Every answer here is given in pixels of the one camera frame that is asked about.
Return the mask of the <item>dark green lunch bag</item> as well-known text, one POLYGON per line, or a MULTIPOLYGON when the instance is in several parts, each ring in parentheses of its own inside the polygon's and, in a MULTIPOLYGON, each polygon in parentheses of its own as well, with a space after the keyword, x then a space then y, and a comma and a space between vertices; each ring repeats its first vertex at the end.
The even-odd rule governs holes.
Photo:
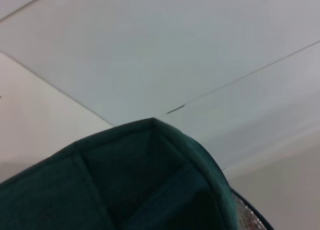
POLYGON ((196 140, 156 118, 80 139, 0 183, 0 230, 274 230, 196 140))

